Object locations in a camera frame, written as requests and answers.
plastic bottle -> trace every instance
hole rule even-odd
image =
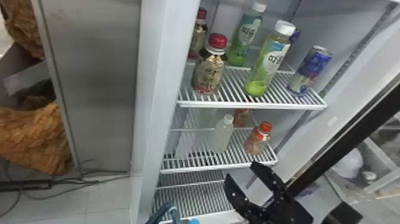
[[[283,61],[289,47],[289,38],[296,27],[287,21],[278,20],[275,33],[267,35],[267,40],[262,46],[252,74],[245,84],[247,94],[262,96],[275,76],[280,63]]]
[[[207,24],[205,22],[206,17],[207,10],[204,8],[200,8],[197,12],[192,41],[190,42],[189,58],[198,58],[200,49],[204,47],[205,38],[208,32]]]
[[[258,127],[255,127],[245,142],[245,150],[252,155],[261,154],[264,148],[270,142],[272,125],[269,122],[262,122]]]
[[[233,132],[233,116],[225,114],[215,126],[210,137],[211,150],[215,153],[223,153],[227,150],[230,136]]]
[[[232,40],[232,46],[227,55],[229,64],[243,66],[245,57],[250,48],[258,28],[263,22],[263,13],[266,5],[254,2],[251,8],[243,13]]]
[[[213,94],[220,85],[227,43],[228,39],[224,35],[212,33],[208,43],[200,49],[191,81],[193,90],[198,94]]]
[[[237,109],[235,111],[235,115],[233,116],[235,119],[233,120],[234,127],[246,127],[247,120],[251,115],[250,109]]]

can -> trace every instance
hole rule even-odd
[[[322,46],[313,46],[287,84],[287,90],[295,97],[305,95],[310,85],[315,82],[315,79],[328,64],[332,55]]]

orange fabric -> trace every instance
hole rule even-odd
[[[4,24],[10,36],[32,56],[44,59],[38,24],[30,0],[1,0],[1,2],[8,16]]]
[[[0,155],[50,175],[69,170],[70,150],[56,103],[33,111],[0,108]]]

gray wall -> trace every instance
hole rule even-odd
[[[35,0],[69,143],[82,168],[129,170],[140,0]]]

bottle cap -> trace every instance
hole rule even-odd
[[[230,125],[233,123],[233,116],[230,114],[225,114],[224,116],[224,123]]]
[[[248,110],[247,108],[244,108],[244,109],[238,109],[237,111],[238,112],[240,112],[240,113],[243,113],[243,112],[245,112],[246,110]]]
[[[253,2],[253,4],[251,5],[251,9],[259,13],[264,12],[266,8],[267,6],[265,4],[261,4],[258,2]]]
[[[191,219],[191,220],[189,221],[189,224],[200,224],[200,222],[199,222],[198,219]]]
[[[228,39],[221,33],[212,33],[210,34],[210,38],[208,39],[208,44],[211,47],[217,49],[224,49],[227,43]]]
[[[269,122],[262,122],[260,124],[260,130],[263,132],[271,132],[272,130],[272,125]]]
[[[199,8],[199,11],[197,12],[197,19],[205,20],[206,17],[207,17],[207,10],[205,8]]]
[[[278,20],[275,24],[275,31],[285,36],[291,36],[296,30],[296,26],[290,22]]]

